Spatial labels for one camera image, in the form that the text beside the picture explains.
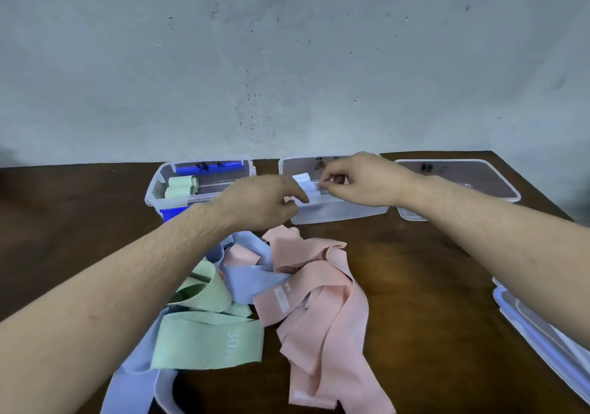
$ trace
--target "white wall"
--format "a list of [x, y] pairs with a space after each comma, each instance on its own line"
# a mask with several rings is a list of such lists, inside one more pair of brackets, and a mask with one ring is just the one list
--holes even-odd
[[590, 221], [589, 135], [590, 0], [0, 0], [4, 165], [490, 149]]

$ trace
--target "right hand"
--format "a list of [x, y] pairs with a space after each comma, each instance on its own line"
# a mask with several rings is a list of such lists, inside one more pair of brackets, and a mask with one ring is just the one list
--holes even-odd
[[423, 177], [378, 155], [360, 151], [334, 160], [320, 178], [320, 189], [365, 206], [404, 206]]

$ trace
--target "pink resistance band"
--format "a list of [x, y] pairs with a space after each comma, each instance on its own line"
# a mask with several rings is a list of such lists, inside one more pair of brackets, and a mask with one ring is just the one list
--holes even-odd
[[339, 400], [347, 414], [394, 414], [362, 354], [369, 304], [340, 249], [346, 244], [304, 240], [284, 226], [262, 238], [274, 270], [296, 272], [254, 296], [264, 326], [284, 319], [277, 334], [291, 362], [289, 403], [334, 409]]

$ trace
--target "plastic storage box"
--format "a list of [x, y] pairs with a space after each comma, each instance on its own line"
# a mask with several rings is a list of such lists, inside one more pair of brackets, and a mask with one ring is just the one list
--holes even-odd
[[[278, 161], [278, 172], [284, 175], [298, 175], [308, 173], [312, 183], [320, 180], [321, 172], [326, 164], [339, 158], [335, 156], [307, 157], [288, 156]], [[356, 205], [333, 197], [326, 190], [321, 190], [320, 195], [310, 199], [309, 203], [299, 203], [299, 213], [291, 218], [294, 225], [309, 223], [335, 222], [351, 218], [368, 217], [387, 212], [387, 206], [370, 208]]]
[[[398, 159], [395, 161], [412, 172], [436, 175], [476, 189], [479, 192], [509, 202], [520, 201], [520, 193], [494, 166], [483, 159]], [[398, 208], [402, 218], [409, 221], [427, 221], [408, 209]]]
[[254, 167], [252, 161], [243, 160], [242, 164], [244, 167], [242, 169], [223, 173], [198, 175], [199, 192], [195, 195], [179, 198], [164, 198], [164, 192], [166, 191], [166, 187], [168, 187], [168, 179], [172, 176], [178, 176], [176, 173], [177, 167], [189, 167], [201, 163], [202, 162], [186, 161], [165, 163], [158, 168], [158, 171], [151, 179], [147, 189], [145, 202], [148, 206], [153, 206], [158, 214], [164, 218], [164, 221], [179, 214], [193, 203], [209, 201], [212, 198], [215, 198], [234, 181], [247, 176], [256, 175], [256, 167]]
[[590, 353], [544, 321], [503, 286], [494, 290], [500, 312], [537, 354], [590, 404]]

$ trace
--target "wooden table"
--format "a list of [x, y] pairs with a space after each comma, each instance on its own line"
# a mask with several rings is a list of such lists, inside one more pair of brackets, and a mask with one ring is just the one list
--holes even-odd
[[[385, 157], [486, 159], [523, 205], [567, 218], [492, 152]], [[276, 160], [255, 165], [259, 174], [277, 173]], [[0, 170], [0, 318], [157, 228], [160, 217], [144, 204], [157, 167]], [[369, 299], [365, 356], [400, 413], [590, 413], [500, 314], [491, 275], [431, 224], [390, 209], [299, 227], [304, 238], [348, 243], [350, 269]], [[275, 327], [265, 333], [262, 363], [179, 375], [174, 396], [187, 414], [326, 412], [287, 404], [289, 364]], [[106, 387], [79, 412], [99, 413]]]

